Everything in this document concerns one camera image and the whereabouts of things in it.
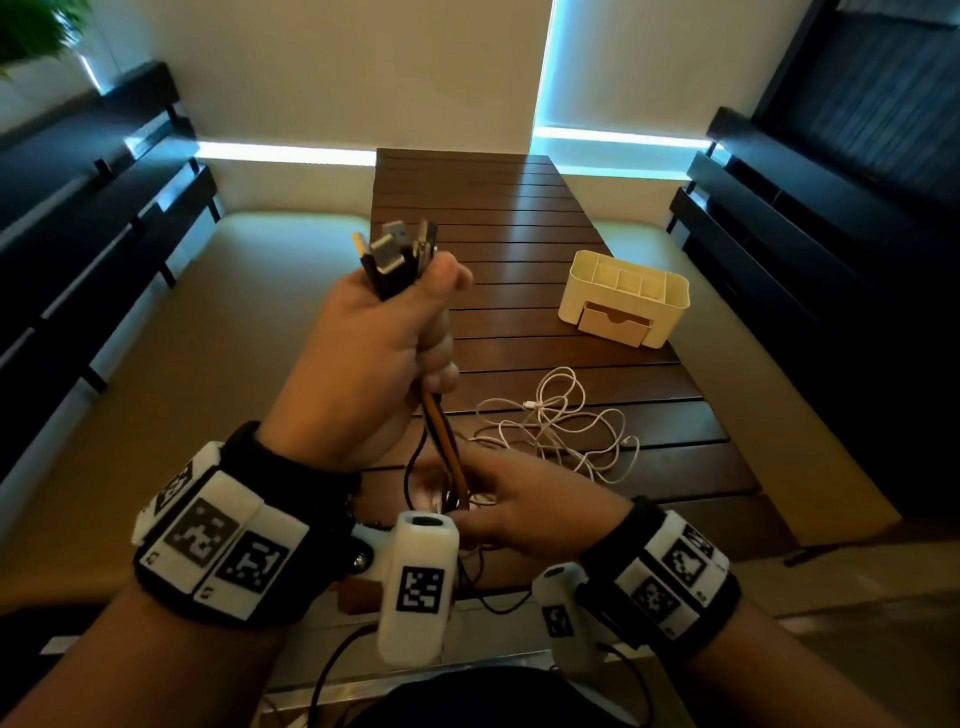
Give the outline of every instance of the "slatted wooden tabletop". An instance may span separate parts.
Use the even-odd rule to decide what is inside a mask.
[[[576,252],[609,251],[548,157],[377,150],[371,239],[383,223],[403,220],[415,229],[423,218],[439,225],[441,248],[465,263],[475,281],[450,311],[462,374],[444,410],[455,430],[475,433],[481,424],[473,410],[481,400],[530,400],[549,370],[572,367],[590,409],[618,407],[627,432],[639,438],[636,467],[614,486],[617,492],[677,510],[735,560],[796,548],[669,344],[631,349],[581,334],[558,318]],[[405,509],[403,468],[421,430],[413,422],[365,473],[359,520],[392,523]],[[577,448],[608,443],[599,429],[570,439]],[[494,552],[480,583],[491,592],[525,589],[543,567]],[[377,609],[378,599],[378,590],[362,583],[341,585],[346,612]]]

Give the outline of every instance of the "white charging cable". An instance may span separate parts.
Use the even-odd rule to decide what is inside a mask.
[[[546,389],[551,383],[564,380],[569,381],[569,386],[563,394],[549,399],[544,398]],[[523,440],[532,445],[537,450],[537,454],[544,460],[547,460],[549,454],[552,454],[558,464],[562,465],[565,455],[572,457],[576,461],[576,467],[572,469],[575,473],[583,472],[593,482],[596,482],[599,478],[607,485],[614,485],[624,480],[633,470],[636,459],[640,454],[640,441],[635,435],[626,434],[627,418],[623,412],[613,407],[609,407],[600,413],[585,412],[586,403],[587,392],[584,390],[584,385],[577,379],[576,372],[569,367],[557,367],[540,380],[534,400],[521,403],[494,397],[480,402],[474,412],[486,426],[478,432],[496,427],[497,436],[474,433],[469,440],[474,443],[487,443],[499,448],[512,449],[516,440],[511,444],[511,441],[507,439],[507,431],[519,430],[522,433]],[[521,422],[507,419],[497,421],[491,420],[482,411],[490,405],[494,405],[496,409],[502,409],[503,407],[497,405],[503,404],[510,405],[510,408],[514,410],[525,410],[528,414]],[[619,428],[611,424],[608,419],[610,415],[619,415]],[[580,428],[562,426],[565,422],[582,418],[591,418],[591,421]],[[563,435],[581,434],[598,425],[604,426],[612,437],[612,442],[606,448],[580,452],[564,442]],[[617,461],[620,459],[620,449],[630,447],[634,448],[634,456],[631,458],[627,470],[616,479],[607,478],[605,473],[609,473],[615,468]],[[610,462],[607,465],[598,465],[596,461],[604,456],[611,456]]]

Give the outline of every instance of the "cream plastic organizer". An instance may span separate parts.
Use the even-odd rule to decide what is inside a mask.
[[[585,333],[659,349],[689,307],[690,284],[683,276],[579,251],[559,315]]]

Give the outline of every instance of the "left hand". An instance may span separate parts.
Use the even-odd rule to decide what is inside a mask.
[[[456,386],[446,309],[472,282],[450,253],[439,253],[420,280],[385,303],[362,270],[337,281],[260,426],[260,442],[330,472],[357,471],[382,457],[419,404],[415,380],[436,394]]]

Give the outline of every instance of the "white wall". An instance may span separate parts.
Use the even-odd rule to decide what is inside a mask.
[[[205,138],[527,150],[550,0],[133,3]]]
[[[702,137],[753,112],[810,0],[557,0],[538,124]]]

